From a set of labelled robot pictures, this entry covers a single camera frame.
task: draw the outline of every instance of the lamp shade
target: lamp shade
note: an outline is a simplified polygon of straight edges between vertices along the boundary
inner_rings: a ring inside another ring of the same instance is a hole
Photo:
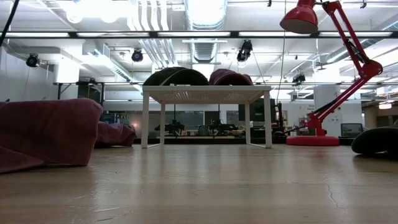
[[[318,17],[312,9],[314,5],[314,0],[299,0],[297,7],[282,19],[280,26],[296,34],[312,34],[318,31]]]

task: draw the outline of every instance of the maroon cushion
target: maroon cushion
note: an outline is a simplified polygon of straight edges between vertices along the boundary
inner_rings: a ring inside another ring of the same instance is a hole
[[[96,146],[131,146],[135,137],[134,128],[129,128],[124,124],[107,124],[100,121]]]
[[[101,114],[102,107],[88,99],[0,103],[0,157],[12,161],[1,162],[0,172],[40,161],[86,166]]]
[[[228,69],[217,69],[209,80],[210,85],[253,85],[249,75],[242,75]]]

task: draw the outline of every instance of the ventilation duct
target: ventilation duct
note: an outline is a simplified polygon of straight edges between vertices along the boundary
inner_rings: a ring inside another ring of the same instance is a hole
[[[184,0],[188,30],[222,30],[227,0]],[[193,58],[199,63],[210,63],[218,51],[218,44],[191,44]]]
[[[395,31],[397,29],[398,29],[398,16],[393,16],[392,18],[388,19],[386,22],[383,22],[381,25],[375,27],[373,30]],[[365,48],[368,48],[382,40],[383,39],[365,39],[365,40],[361,41],[361,45],[365,49]],[[327,63],[336,63],[341,60],[344,60],[347,57],[349,57],[349,53],[347,52],[346,47],[343,46],[343,47],[339,48],[338,50],[330,53],[327,56],[324,56],[324,55],[321,56],[319,61],[327,62]],[[308,69],[311,65],[313,65],[312,62],[306,61],[302,65],[300,65],[298,68],[301,71],[304,71],[304,70]]]
[[[375,30],[383,30],[383,31],[395,31],[398,29],[398,21],[397,19],[394,19],[394,22],[390,23],[387,26],[378,26]],[[366,39],[361,41],[361,45],[363,49],[368,48],[383,39]],[[339,62],[345,58],[349,57],[349,53],[347,52],[346,47],[341,47],[340,49],[332,52],[329,56],[326,58],[326,62],[328,63],[336,63]]]

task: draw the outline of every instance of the table top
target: table top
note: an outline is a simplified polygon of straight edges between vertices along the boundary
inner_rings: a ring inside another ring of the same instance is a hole
[[[144,86],[144,92],[165,104],[245,104],[270,91],[270,86]]]

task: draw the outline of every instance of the black bean bag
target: black bean bag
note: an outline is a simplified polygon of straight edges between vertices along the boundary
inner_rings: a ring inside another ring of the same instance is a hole
[[[153,73],[144,86],[209,85],[207,78],[200,72],[184,67],[165,68]]]
[[[395,155],[397,152],[398,128],[374,128],[365,131],[355,138],[351,148],[358,154],[374,154],[387,151]]]
[[[249,75],[229,69],[217,69],[210,76],[210,85],[253,85]]]

